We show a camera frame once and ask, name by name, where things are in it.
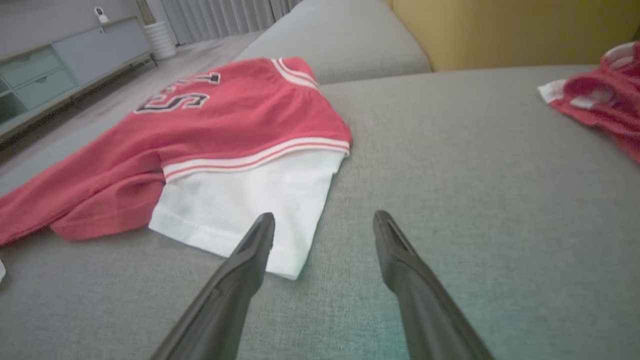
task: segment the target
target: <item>white cabinet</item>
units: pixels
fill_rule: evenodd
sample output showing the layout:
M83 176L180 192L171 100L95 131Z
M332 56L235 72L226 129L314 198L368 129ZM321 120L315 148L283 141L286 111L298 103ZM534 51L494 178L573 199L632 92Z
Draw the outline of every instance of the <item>white cabinet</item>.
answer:
M35 109L75 86L67 71L60 69L21 87L15 93L29 109Z
M138 20L130 19L103 27L111 42L111 48L120 63L145 54L151 50L147 38L142 33Z
M82 85L122 64L102 28L89 30L53 45Z
M47 46L0 65L0 76L15 88L61 66L53 49Z
M81 85L151 50L136 19L128 19L53 43Z

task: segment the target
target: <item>jersey number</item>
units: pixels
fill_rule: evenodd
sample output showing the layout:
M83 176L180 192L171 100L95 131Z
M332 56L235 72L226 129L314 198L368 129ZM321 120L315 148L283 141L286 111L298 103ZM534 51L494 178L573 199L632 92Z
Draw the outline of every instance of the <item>jersey number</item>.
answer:
M160 95L150 97L133 112L136 114L165 113L167 111L173 111L179 106L182 106L182 109L200 108L204 105L205 101L209 99L207 94L182 94L167 99L168 95L174 92L178 86L188 85L195 82L219 85L220 74L217 72L210 72L208 74L197 75L189 79L178 80L163 89Z
M205 94L183 94L171 97L167 101L166 95L157 95L145 101L134 112L136 114L164 113L172 111L180 105L182 105L182 109L200 108L208 99L209 96Z

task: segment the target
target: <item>sleeve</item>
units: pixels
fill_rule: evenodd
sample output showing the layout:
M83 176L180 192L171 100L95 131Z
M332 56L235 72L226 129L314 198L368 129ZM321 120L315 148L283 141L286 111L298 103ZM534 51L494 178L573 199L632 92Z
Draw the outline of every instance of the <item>sleeve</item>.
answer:
M113 128L1 198L0 245L47 225L73 240L143 225L164 177L157 152L141 151L126 130Z
M50 227L67 240L122 233L146 225L164 186L162 173L134 176L76 206Z

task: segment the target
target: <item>wall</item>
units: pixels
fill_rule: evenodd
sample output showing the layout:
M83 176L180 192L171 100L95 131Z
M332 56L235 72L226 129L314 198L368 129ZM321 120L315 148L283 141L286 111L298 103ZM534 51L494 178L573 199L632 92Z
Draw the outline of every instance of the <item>wall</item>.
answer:
M94 6L110 20L140 12L134 0L0 0L0 59L100 26Z
M640 0L393 0L435 70L597 63L631 41Z
M166 24L167 31L169 31L169 36L171 40L173 40L174 44L178 44L178 38L175 36L175 32L173 32L173 28L171 27L171 23L169 22L169 18L166 16L166 12L164 11L164 6L162 5L161 0L147 0L147 4L151 9L151 12L154 14L157 22L163 21Z

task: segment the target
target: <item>red fabric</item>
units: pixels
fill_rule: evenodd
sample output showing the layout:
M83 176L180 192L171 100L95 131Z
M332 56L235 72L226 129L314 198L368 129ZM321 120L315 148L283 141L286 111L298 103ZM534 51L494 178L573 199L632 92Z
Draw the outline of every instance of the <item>red fabric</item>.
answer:
M640 42L609 51L599 69L568 79L559 97L549 104L610 134L620 149L640 163ZM593 105L580 106L584 99Z
M284 62L313 77L303 60ZM213 73L219 83L203 80ZM189 99L173 110L140 107L1 198L0 245L48 225L68 240L145 225L164 185L162 167L172 163L241 158L308 136L351 143L349 128L321 93L288 82L269 59L179 81L160 93L164 99L152 97L146 104L161 107L185 94L208 99L200 107L189 107Z

